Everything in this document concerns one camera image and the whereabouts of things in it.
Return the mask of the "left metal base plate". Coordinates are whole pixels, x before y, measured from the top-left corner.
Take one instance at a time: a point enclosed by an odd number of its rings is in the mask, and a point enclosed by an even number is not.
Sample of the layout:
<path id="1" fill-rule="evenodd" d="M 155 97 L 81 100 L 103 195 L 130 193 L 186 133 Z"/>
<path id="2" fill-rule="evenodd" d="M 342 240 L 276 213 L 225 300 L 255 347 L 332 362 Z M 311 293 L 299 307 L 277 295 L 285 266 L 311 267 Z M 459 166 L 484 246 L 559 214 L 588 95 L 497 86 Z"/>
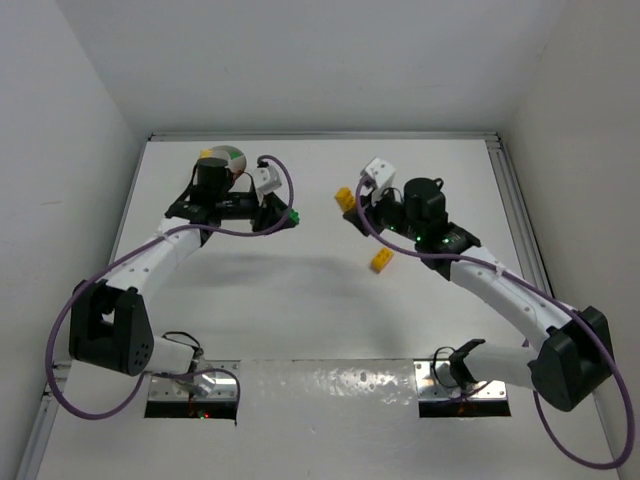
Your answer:
<path id="1" fill-rule="evenodd" d="M 239 397 L 239 360 L 202 360 L 187 374 L 156 374 L 151 377 L 147 399 L 151 402 L 186 404 L 235 402 Z"/>

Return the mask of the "aluminium frame rail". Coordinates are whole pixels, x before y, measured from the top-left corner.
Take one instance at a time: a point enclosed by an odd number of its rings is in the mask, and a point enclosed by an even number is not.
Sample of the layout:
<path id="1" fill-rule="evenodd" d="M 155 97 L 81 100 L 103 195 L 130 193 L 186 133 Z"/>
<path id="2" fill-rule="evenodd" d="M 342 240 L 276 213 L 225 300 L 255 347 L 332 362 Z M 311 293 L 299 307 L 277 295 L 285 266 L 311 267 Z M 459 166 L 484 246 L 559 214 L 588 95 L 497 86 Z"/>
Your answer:
<path id="1" fill-rule="evenodd" d="M 483 140 L 498 142 L 495 132 L 462 131 L 300 131 L 300 132 L 155 132 L 150 142 L 258 140 Z"/>
<path id="2" fill-rule="evenodd" d="M 522 277 L 546 294 L 554 296 L 506 144 L 500 137 L 493 135 L 486 141 L 486 148 L 514 241 Z"/>

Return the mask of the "white round divided container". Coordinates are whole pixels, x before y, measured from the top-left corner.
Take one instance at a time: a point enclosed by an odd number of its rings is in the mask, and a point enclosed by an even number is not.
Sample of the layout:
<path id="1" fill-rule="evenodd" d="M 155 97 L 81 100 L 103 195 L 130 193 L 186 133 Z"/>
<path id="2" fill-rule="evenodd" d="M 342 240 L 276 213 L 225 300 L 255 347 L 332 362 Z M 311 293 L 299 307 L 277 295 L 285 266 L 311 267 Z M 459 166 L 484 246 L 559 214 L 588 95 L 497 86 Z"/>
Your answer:
<path id="1" fill-rule="evenodd" d="M 211 149 L 212 150 L 212 157 L 211 158 L 218 158 L 218 159 L 225 160 L 227 162 L 227 164 L 228 164 L 228 168 L 229 168 L 229 161 L 231 159 L 231 155 L 234 152 L 241 151 L 239 148 L 234 147 L 234 146 L 230 146 L 230 145 L 219 145 L 219 146 L 214 146 L 214 147 L 207 148 L 207 149 Z M 243 172 L 233 172 L 233 173 L 234 174 L 242 174 Z"/>

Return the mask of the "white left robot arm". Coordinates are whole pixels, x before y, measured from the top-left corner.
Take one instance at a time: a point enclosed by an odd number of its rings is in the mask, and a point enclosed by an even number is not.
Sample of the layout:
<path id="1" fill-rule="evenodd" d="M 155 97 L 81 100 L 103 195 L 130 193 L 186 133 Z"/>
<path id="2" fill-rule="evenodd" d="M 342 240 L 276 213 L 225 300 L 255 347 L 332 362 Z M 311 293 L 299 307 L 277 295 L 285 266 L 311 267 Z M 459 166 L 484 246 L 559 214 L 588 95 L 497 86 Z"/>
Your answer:
<path id="1" fill-rule="evenodd" d="M 245 171 L 246 159 L 236 148 L 215 148 L 201 156 L 154 235 L 106 272 L 76 287 L 68 341 L 73 359 L 128 376 L 190 371 L 195 348 L 153 332 L 148 314 L 152 297 L 213 234 L 224 233 L 223 222 L 248 222 L 250 237 L 293 228 L 299 222 L 292 201 L 282 201 L 276 194 L 281 186 L 293 185 L 280 160 L 259 157 L 249 173 L 249 189 L 238 192 L 234 184 Z"/>

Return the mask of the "aluminium frame rail back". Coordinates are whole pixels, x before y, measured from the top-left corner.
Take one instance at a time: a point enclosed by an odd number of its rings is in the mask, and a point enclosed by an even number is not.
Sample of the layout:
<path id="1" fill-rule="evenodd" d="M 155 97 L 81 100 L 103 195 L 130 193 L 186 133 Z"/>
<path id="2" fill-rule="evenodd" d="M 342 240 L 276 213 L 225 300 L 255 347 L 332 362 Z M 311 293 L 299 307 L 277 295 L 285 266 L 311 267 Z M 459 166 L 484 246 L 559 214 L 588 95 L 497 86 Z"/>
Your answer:
<path id="1" fill-rule="evenodd" d="M 498 142 L 495 132 L 462 131 L 300 131 L 300 132 L 155 132 L 150 142 L 258 140 L 483 140 Z"/>

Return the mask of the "metal base plate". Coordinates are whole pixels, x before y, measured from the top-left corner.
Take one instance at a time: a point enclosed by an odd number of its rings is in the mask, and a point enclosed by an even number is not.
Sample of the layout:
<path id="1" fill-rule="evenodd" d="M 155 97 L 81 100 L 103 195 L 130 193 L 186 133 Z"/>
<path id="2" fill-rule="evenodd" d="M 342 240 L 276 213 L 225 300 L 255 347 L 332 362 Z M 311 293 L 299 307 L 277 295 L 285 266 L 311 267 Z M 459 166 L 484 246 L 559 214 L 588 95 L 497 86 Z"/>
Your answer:
<path id="1" fill-rule="evenodd" d="M 444 407 L 463 402 L 507 401 L 503 382 L 459 382 L 452 373 L 451 359 L 456 348 L 438 347 L 429 357 L 413 360 L 417 398 L 422 404 Z"/>
<path id="2" fill-rule="evenodd" d="M 186 404 L 235 402 L 239 397 L 239 360 L 202 360 L 187 374 L 156 374 L 151 377 L 147 399 L 151 402 Z"/>

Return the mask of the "green square lego brick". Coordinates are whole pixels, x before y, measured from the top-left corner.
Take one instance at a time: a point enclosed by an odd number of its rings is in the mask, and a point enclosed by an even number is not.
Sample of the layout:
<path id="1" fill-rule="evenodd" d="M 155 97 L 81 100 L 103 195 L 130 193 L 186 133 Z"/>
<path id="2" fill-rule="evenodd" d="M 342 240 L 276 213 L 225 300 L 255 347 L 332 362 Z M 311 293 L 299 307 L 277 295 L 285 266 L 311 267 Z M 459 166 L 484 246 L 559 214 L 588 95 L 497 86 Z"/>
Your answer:
<path id="1" fill-rule="evenodd" d="M 286 222 L 286 227 L 287 228 L 295 228 L 296 226 L 298 226 L 300 223 L 300 215 L 299 213 L 294 210 L 291 209 L 288 215 L 288 219 Z"/>

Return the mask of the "yellow long lego brick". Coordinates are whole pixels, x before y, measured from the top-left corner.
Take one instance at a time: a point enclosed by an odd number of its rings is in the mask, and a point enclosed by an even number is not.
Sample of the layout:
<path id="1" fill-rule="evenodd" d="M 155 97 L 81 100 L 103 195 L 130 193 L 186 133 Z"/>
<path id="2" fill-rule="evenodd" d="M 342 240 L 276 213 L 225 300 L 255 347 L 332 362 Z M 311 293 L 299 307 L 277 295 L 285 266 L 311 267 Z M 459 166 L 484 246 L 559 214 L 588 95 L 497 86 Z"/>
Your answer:
<path id="1" fill-rule="evenodd" d="M 380 274 L 392 261 L 394 252 L 387 248 L 381 248 L 371 259 L 369 268 L 376 274 Z"/>

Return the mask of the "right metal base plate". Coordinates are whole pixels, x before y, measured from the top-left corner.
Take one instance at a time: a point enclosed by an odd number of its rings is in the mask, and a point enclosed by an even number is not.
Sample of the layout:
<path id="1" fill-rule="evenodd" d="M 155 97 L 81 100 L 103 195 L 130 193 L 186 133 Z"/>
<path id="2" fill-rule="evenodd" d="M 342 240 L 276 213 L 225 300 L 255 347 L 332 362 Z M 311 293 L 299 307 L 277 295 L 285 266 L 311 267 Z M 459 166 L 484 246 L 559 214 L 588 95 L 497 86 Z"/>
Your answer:
<path id="1" fill-rule="evenodd" d="M 463 402 L 507 401 L 503 382 L 459 382 L 452 373 L 451 359 L 456 348 L 438 347 L 429 357 L 413 360 L 417 398 L 422 404 L 444 407 Z"/>

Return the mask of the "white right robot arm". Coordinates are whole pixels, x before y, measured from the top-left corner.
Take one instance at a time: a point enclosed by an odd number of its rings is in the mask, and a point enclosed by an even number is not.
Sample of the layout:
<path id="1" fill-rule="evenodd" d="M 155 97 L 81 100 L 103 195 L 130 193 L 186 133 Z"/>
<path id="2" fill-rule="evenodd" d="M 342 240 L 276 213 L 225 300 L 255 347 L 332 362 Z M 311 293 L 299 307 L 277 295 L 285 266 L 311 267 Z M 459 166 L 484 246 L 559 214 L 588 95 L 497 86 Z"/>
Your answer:
<path id="1" fill-rule="evenodd" d="M 508 348 L 470 339 L 436 368 L 438 383 L 466 392 L 498 380 L 572 411 L 614 373 L 606 316 L 559 302 L 506 268 L 475 235 L 450 221 L 442 187 L 440 178 L 414 178 L 397 199 L 390 178 L 362 173 L 343 217 L 376 240 L 388 230 L 412 241 L 410 249 L 383 244 L 482 300 L 528 343 Z"/>

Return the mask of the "aluminium frame rail right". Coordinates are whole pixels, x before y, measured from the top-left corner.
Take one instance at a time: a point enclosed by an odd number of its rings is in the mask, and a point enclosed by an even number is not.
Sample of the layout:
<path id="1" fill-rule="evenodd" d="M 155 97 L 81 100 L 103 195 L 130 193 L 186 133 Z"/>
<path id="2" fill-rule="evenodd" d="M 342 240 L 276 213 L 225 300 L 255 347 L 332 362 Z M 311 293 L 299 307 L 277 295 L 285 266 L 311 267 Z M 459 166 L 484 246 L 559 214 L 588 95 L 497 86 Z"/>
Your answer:
<path id="1" fill-rule="evenodd" d="M 493 135 L 486 141 L 486 148 L 514 241 L 522 277 L 546 294 L 554 296 L 506 144 L 500 137 Z"/>

